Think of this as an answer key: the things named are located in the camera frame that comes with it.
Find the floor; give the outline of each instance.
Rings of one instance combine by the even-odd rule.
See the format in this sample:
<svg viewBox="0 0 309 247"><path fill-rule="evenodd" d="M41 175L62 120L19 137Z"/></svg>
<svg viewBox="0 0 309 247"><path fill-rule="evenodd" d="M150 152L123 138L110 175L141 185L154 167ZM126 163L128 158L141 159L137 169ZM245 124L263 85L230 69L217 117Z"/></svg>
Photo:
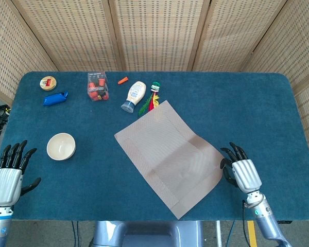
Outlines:
<svg viewBox="0 0 309 247"><path fill-rule="evenodd" d="M232 221L221 221L222 246L226 246ZM309 246L309 221L294 221L292 224L282 224L285 237L293 246ZM95 222L79 222L79 240L82 247L88 247L93 237ZM277 244L264 239L255 226L257 245L263 247L274 247ZM203 222L204 247L216 246L215 222ZM71 221L21 221L12 223L12 233L8 238L7 247L54 247L74 246L74 233ZM244 234L243 223L236 221L229 242L230 247L247 246Z"/></svg>

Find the blue carpet surface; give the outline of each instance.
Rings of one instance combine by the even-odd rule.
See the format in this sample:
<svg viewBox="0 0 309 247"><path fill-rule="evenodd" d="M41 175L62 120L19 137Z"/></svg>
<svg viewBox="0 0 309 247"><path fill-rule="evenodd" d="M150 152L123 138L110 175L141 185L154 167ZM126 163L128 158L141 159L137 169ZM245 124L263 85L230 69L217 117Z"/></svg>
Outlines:
<svg viewBox="0 0 309 247"><path fill-rule="evenodd" d="M57 80L50 92L39 87L48 75ZM129 81L117 85L125 76ZM42 182L17 202L15 219L175 220L114 138L137 120L153 81L161 83L160 102L168 100L196 134L217 149L230 141L244 148L278 220L309 219L309 149L285 76L107 72L107 77L110 98L97 102L87 95L84 72L31 72L22 78L1 150L27 139L25 150L38 151L23 185L36 177ZM129 114L120 106L138 80L147 84L147 92ZM63 91L68 91L66 102L42 105L45 96ZM46 145L60 132L71 134L77 148L70 159L59 162L48 157ZM181 220L241 219L245 198L223 178ZM250 211L247 218L252 218Z"/></svg>

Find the mayonnaise bottle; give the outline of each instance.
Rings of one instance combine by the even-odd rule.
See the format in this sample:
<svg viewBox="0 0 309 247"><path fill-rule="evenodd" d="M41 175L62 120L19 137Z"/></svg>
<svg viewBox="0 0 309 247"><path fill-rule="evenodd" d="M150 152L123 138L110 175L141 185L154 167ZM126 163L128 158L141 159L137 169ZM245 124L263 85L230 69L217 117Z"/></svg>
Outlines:
<svg viewBox="0 0 309 247"><path fill-rule="evenodd" d="M126 112L133 113L135 105L143 98L146 85L142 81L137 81L129 89L127 99L122 105Z"/></svg>

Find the paper mat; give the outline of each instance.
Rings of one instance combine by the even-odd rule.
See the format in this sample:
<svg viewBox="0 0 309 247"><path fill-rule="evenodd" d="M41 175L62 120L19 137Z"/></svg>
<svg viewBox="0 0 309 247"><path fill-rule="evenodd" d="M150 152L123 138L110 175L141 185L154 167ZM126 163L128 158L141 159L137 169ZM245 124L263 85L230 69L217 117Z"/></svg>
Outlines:
<svg viewBox="0 0 309 247"><path fill-rule="evenodd" d="M222 177L219 165L223 156L197 136L168 101L116 133L115 138L178 219Z"/></svg>

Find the robotic arm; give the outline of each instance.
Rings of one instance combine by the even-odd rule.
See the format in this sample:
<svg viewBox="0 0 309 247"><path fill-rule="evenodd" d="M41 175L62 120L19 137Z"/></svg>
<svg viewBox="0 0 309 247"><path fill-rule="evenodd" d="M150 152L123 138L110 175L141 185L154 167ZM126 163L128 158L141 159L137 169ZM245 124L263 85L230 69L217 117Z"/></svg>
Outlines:
<svg viewBox="0 0 309 247"><path fill-rule="evenodd" d="M265 195L259 191L262 182L252 160L247 158L241 147L234 143L230 145L234 152L221 148L230 158L224 158L220 164L225 178L247 194L247 202L244 201L243 206L253 211L262 235L266 239L277 241L278 247L292 247L281 232ZM235 179L230 176L228 167L232 168Z"/></svg>
<svg viewBox="0 0 309 247"><path fill-rule="evenodd" d="M31 185L22 188L25 169L36 148L29 150L22 158L27 141L8 145L0 158L0 247L6 245L7 236L13 215L14 204L20 196L37 187L41 178L37 178Z"/></svg>

